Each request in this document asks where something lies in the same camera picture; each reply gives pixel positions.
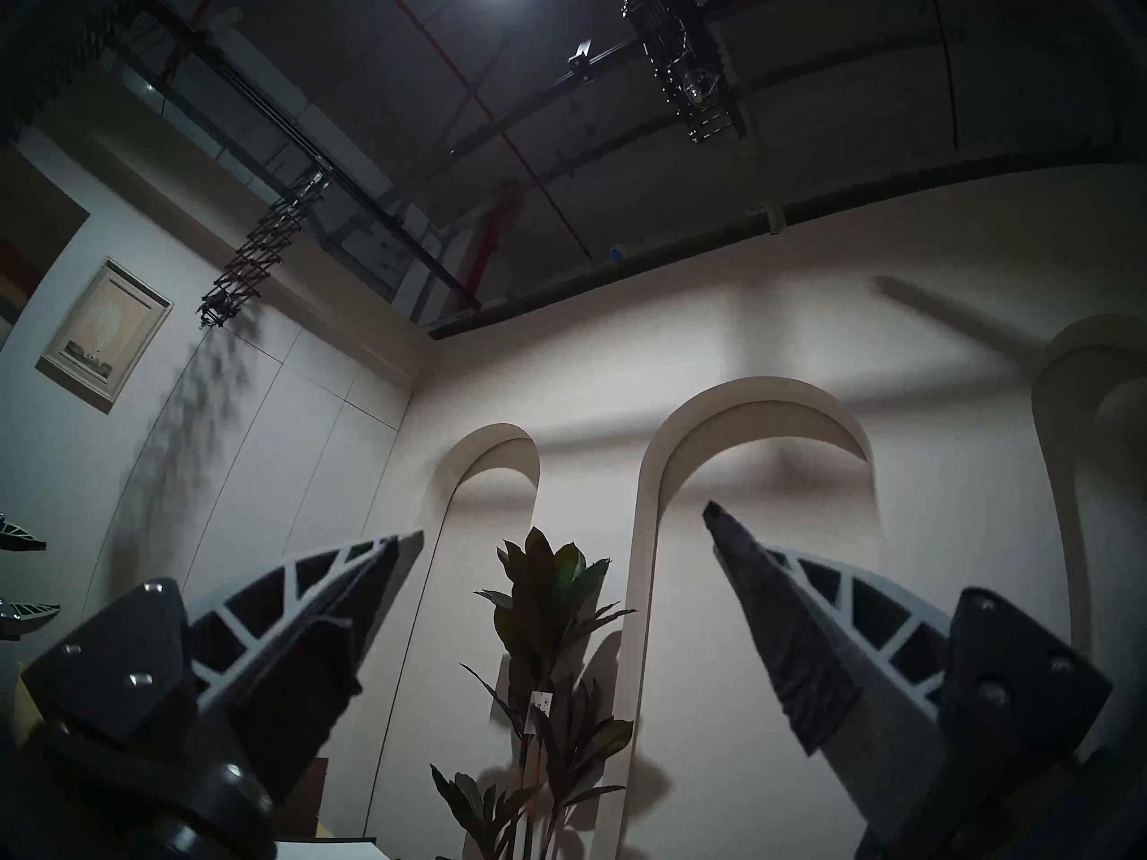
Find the robotic arm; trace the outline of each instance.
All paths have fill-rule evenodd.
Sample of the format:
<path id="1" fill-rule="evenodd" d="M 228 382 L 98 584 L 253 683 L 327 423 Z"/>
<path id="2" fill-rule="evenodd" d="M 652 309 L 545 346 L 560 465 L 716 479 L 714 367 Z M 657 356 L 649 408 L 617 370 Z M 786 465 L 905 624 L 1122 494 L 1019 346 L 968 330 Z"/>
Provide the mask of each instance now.
<path id="1" fill-rule="evenodd" d="M 0 855 L 270 860 L 422 534 L 287 560 L 185 610 L 145 583 L 42 654 L 0 772 Z"/>

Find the potted plant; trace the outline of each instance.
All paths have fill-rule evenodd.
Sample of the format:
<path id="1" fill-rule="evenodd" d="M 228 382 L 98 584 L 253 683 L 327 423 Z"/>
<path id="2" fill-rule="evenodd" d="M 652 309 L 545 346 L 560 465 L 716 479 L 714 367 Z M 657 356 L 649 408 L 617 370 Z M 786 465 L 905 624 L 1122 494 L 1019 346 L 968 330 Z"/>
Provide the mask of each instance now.
<path id="1" fill-rule="evenodd" d="M 498 558 L 510 580 L 510 593 L 485 589 L 476 594 L 493 603 L 494 630 L 509 655 L 506 698 L 473 669 L 463 667 L 482 682 L 514 728 L 518 740 L 518 788 L 500 796 L 487 789 L 485 796 L 481 796 L 477 785 L 465 774 L 458 774 L 451 782 L 437 768 L 431 766 L 431 771 L 438 792 L 477 843 L 485 860 L 510 857 L 517 822 L 523 814 L 522 860 L 533 860 L 537 796 L 548 791 L 551 813 L 538 855 L 539 860 L 545 860 L 551 845 L 556 855 L 556 836 L 571 807 L 624 788 L 584 787 L 604 760 L 624 749 L 633 736 L 632 721 L 600 717 L 601 693 L 596 682 L 586 685 L 583 680 L 575 688 L 570 679 L 563 682 L 562 689 L 555 690 L 554 672 L 570 650 L 593 632 L 633 611 L 614 610 L 614 603 L 586 612 L 592 609 L 587 604 L 596 597 L 609 571 L 609 558 L 587 565 L 585 555 L 572 542 L 553 552 L 537 527 L 530 531 L 524 548 L 508 541 L 505 545 L 505 549 L 498 549 Z M 531 706 L 535 693 L 552 695 L 548 714 Z M 535 732 L 540 737 L 540 745 L 535 755 L 533 783 L 528 787 L 526 768 Z"/>

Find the bolt head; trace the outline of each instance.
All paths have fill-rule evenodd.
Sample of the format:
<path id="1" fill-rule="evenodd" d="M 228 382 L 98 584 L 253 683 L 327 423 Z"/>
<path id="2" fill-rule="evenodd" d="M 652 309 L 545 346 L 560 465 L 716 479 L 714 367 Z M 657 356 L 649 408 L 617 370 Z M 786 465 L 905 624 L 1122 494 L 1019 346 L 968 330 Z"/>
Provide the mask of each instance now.
<path id="1" fill-rule="evenodd" d="M 999 681 L 992 681 L 990 679 L 981 681 L 976 685 L 976 694 L 978 694 L 980 698 L 985 703 L 990 703 L 991 705 L 1000 709 L 1011 702 L 1007 695 L 1007 688 L 1005 688 Z"/>
<path id="2" fill-rule="evenodd" d="M 1075 672 L 1075 663 L 1062 654 L 1052 654 L 1052 672 L 1058 675 L 1069 675 Z"/>

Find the framed picture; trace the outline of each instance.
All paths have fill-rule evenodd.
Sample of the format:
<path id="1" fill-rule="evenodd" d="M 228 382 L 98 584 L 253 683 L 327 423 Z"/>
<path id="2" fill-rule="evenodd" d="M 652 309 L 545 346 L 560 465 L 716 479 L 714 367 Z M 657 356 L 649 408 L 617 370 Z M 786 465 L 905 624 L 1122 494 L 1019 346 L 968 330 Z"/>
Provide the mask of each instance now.
<path id="1" fill-rule="evenodd" d="M 110 412 L 171 302 L 110 258 L 72 306 L 37 369 Z"/>

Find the arched doorway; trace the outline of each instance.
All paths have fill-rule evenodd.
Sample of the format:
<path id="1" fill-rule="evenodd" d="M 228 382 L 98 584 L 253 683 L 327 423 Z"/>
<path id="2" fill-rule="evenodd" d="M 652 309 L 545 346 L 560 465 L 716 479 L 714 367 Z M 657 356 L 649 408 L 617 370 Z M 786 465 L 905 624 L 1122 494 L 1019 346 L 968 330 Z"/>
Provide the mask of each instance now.
<path id="1" fill-rule="evenodd" d="M 824 758 L 805 758 L 793 737 L 710 550 L 701 521 L 710 499 L 770 545 L 880 569 L 865 452 L 820 409 L 742 404 L 681 441 L 660 488 L 623 852 L 846 855 L 864 822 Z"/>
<path id="2" fill-rule="evenodd" d="M 1123 743 L 1147 710 L 1147 378 L 1124 382 L 1099 405 L 1079 444 L 1076 495 L 1092 660 L 1114 685 L 1087 749 Z"/>
<path id="3" fill-rule="evenodd" d="M 626 617 L 622 632 L 617 690 L 614 702 L 616 718 L 637 719 L 641 704 L 646 635 L 650 624 L 654 557 L 658 542 L 657 526 L 662 511 L 663 484 L 668 486 L 676 480 L 679 488 L 695 468 L 695 466 L 689 464 L 690 458 L 700 463 L 723 452 L 727 445 L 754 439 L 751 436 L 736 439 L 734 433 L 731 433 L 732 425 L 726 425 L 729 431 L 724 432 L 725 440 L 715 439 L 709 432 L 701 432 L 696 435 L 697 440 L 689 444 L 684 443 L 694 432 L 694 429 L 710 419 L 746 404 L 762 402 L 794 404 L 814 411 L 816 414 L 824 416 L 827 422 L 838 429 L 838 432 L 834 432 L 833 436 L 845 448 L 849 448 L 850 455 L 855 455 L 859 451 L 863 459 L 871 458 L 871 446 L 864 430 L 841 402 L 818 388 L 791 378 L 751 376 L 710 388 L 682 404 L 662 423 L 649 441 L 638 479 L 625 599 L 625 605 L 634 608 L 637 612 Z M 696 452 L 688 452 L 694 446 Z M 684 447 L 685 452 L 674 459 L 679 447 Z M 697 523 L 701 523 L 700 513 Z M 705 554 L 711 557 L 708 548 Z M 738 619 L 743 623 L 740 612 Z M 704 727 L 704 722 L 699 722 L 697 726 L 699 728 Z M 640 751 L 640 733 L 635 743 L 638 751 Z M 626 784 L 632 772 L 642 764 L 640 758 L 634 761 L 634 744 L 631 744 L 629 749 L 614 756 L 607 763 L 603 782 Z M 590 853 L 591 860 L 611 860 L 615 857 L 640 858 L 643 855 L 634 847 L 619 851 L 630 798 L 631 796 L 625 791 L 608 795 L 601 799 Z"/>
<path id="4" fill-rule="evenodd" d="M 451 494 L 393 710 L 379 722 L 387 733 L 366 831 L 388 855 L 462 853 L 465 834 L 435 790 L 431 764 L 452 776 L 513 760 L 508 727 L 460 664 L 498 681 L 502 647 L 489 602 L 474 592 L 505 583 L 494 552 L 529 532 L 538 475 L 537 447 L 517 437 L 482 454 Z"/>
<path id="5" fill-rule="evenodd" d="M 1032 413 L 1068 569 L 1071 640 L 1113 682 L 1082 752 L 1122 742 L 1147 701 L 1147 326 L 1079 321 L 1048 345 Z"/>

